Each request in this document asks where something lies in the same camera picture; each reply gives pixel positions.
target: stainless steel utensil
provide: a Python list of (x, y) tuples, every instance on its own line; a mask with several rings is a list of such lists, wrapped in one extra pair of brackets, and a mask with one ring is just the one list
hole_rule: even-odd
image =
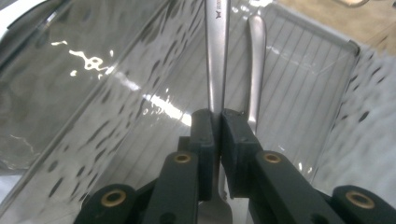
[(247, 123), (256, 134), (257, 117), (262, 96), (262, 76), (265, 62), (266, 30), (265, 22), (259, 15), (248, 18), (251, 39), (251, 77), (248, 101)]
[(209, 110), (212, 113), (217, 149), (213, 167), (212, 200), (201, 203), (198, 209), (198, 223), (205, 224), (233, 223), (231, 207), (219, 195), (219, 191), (224, 189), (224, 178), (219, 182), (219, 139), (221, 111), (224, 107), (229, 17), (230, 0), (205, 0)]

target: metal utensil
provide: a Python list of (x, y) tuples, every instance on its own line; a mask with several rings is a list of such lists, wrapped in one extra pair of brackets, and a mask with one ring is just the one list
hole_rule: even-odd
[(248, 101), (247, 123), (256, 134), (257, 117), (262, 96), (262, 76), (265, 62), (266, 30), (265, 22), (259, 15), (248, 18), (251, 39), (251, 77)]
[(219, 195), (219, 191), (224, 189), (224, 178), (219, 182), (219, 139), (221, 111), (224, 107), (229, 17), (230, 0), (205, 0), (209, 110), (212, 113), (217, 149), (213, 167), (212, 199), (201, 203), (198, 209), (198, 223), (205, 224), (233, 223), (231, 207)]

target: brass insert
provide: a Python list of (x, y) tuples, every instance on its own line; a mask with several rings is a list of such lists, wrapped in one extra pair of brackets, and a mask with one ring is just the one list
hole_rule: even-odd
[(101, 200), (104, 207), (114, 207), (125, 201), (126, 193), (120, 189), (113, 189), (106, 193)]
[(360, 208), (372, 209), (375, 207), (375, 203), (371, 198), (355, 190), (348, 191), (346, 198)]
[(281, 161), (280, 157), (278, 157), (276, 154), (272, 154), (272, 153), (265, 154), (264, 159), (271, 163), (278, 163)]
[(175, 156), (175, 161), (178, 163), (186, 163), (191, 160), (191, 157), (187, 154), (179, 154)]

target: engraved logo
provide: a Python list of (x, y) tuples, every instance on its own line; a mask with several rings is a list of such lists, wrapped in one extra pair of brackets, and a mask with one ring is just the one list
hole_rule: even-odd
[(216, 2), (216, 19), (221, 18), (221, 0), (217, 0)]

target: screw hole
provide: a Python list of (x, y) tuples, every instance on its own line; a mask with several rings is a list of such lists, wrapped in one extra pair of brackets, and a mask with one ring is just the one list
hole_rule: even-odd
[(276, 154), (271, 154), (271, 153), (265, 154), (264, 159), (271, 163), (278, 163), (281, 161), (280, 157), (278, 157)]
[(189, 155), (186, 154), (181, 154), (181, 155), (177, 155), (175, 156), (175, 161), (178, 163), (185, 163), (191, 160), (191, 157)]
[(174, 224), (176, 221), (176, 216), (173, 213), (165, 213), (160, 216), (161, 224)]
[(113, 189), (102, 197), (101, 203), (105, 207), (114, 207), (125, 201), (125, 199), (125, 191), (120, 189)]
[(326, 217), (318, 215), (318, 214), (313, 214), (311, 216), (311, 221), (314, 224), (329, 224)]
[(371, 198), (355, 190), (348, 191), (346, 198), (360, 208), (372, 209), (375, 207), (375, 203)]

